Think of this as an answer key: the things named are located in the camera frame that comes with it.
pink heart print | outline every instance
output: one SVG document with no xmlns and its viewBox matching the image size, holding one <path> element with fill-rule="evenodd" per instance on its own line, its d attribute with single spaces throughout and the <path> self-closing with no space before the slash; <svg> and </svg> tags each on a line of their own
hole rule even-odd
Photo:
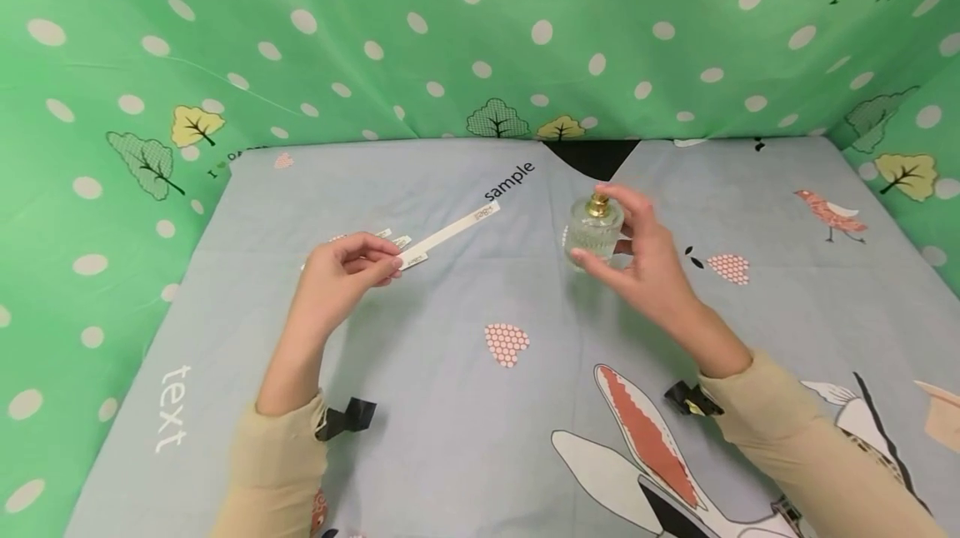
<svg viewBox="0 0 960 538">
<path fill-rule="evenodd" d="M 487 348 L 500 366 L 513 367 L 517 364 L 520 351 L 530 346 L 530 336 L 509 323 L 492 323 L 484 328 L 487 335 Z"/>
<path fill-rule="evenodd" d="M 747 275 L 750 261 L 739 255 L 714 255 L 707 259 L 707 265 L 720 274 L 721 278 L 732 281 L 733 284 L 746 286 L 750 283 L 750 277 Z"/>
<path fill-rule="evenodd" d="M 294 165 L 294 158 L 290 157 L 290 153 L 280 153 L 276 161 L 273 162 L 274 170 L 284 170 L 286 167 Z"/>
</svg>

green polka dot fabric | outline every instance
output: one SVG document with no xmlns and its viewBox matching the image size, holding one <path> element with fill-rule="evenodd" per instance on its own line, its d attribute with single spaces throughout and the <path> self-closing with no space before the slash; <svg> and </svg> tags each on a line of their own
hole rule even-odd
<svg viewBox="0 0 960 538">
<path fill-rule="evenodd" d="M 960 291 L 960 0 L 2 0 L 0 26 L 0 536 L 61 535 L 248 148 L 827 135 Z"/>
</svg>

black binder clip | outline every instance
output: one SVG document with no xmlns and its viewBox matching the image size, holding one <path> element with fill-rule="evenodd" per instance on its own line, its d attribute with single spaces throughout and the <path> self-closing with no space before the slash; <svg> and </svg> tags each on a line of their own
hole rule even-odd
<svg viewBox="0 0 960 538">
<path fill-rule="evenodd" d="M 346 411 L 340 412 L 335 408 L 328 408 L 320 424 L 317 424 L 314 436 L 321 442 L 327 442 L 342 431 L 364 431 L 370 428 L 373 412 L 376 410 L 377 403 L 357 398 L 350 399 Z"/>
<path fill-rule="evenodd" d="M 663 397 L 674 405 L 681 416 L 722 416 L 723 409 L 714 403 L 706 394 L 703 394 L 700 385 L 693 388 L 687 386 L 683 380 L 670 386 Z"/>
</svg>

person's right hand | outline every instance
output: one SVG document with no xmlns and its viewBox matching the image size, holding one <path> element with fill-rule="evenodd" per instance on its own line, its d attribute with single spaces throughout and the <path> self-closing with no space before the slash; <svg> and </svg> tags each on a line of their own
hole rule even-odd
<svg viewBox="0 0 960 538">
<path fill-rule="evenodd" d="M 673 235 L 657 221 L 650 199 L 639 192 L 621 184 L 601 184 L 595 190 L 623 207 L 623 234 L 630 240 L 619 241 L 615 252 L 633 255 L 633 259 L 617 269 L 580 248 L 572 249 L 570 256 L 633 309 L 670 331 L 702 306 L 683 272 Z"/>
</svg>

perfume bottle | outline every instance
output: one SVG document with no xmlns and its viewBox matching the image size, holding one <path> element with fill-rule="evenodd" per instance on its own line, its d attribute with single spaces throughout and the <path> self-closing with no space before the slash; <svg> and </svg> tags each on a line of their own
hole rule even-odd
<svg viewBox="0 0 960 538">
<path fill-rule="evenodd" d="M 570 209 L 570 222 L 563 231 L 563 251 L 577 271 L 583 269 L 570 257 L 570 249 L 582 248 L 604 261 L 610 261 L 620 237 L 623 209 L 606 195 L 594 192 L 577 199 Z"/>
</svg>

